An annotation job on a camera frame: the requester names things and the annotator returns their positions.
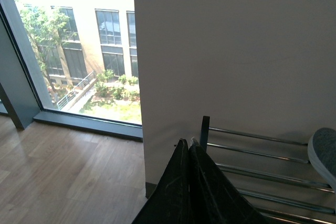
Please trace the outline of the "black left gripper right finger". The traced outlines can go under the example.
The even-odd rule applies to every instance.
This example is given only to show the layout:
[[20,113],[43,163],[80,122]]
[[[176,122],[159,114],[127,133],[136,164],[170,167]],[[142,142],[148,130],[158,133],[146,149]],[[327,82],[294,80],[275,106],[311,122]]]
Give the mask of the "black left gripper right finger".
[[195,223],[267,223],[227,179],[200,143],[189,149],[190,198]]

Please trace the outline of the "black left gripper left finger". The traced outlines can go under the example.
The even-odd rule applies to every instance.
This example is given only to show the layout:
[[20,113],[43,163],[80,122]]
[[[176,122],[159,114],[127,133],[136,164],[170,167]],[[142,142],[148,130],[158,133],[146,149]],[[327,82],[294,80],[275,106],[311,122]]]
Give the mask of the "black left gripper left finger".
[[189,157],[180,139],[157,184],[133,223],[189,223]]

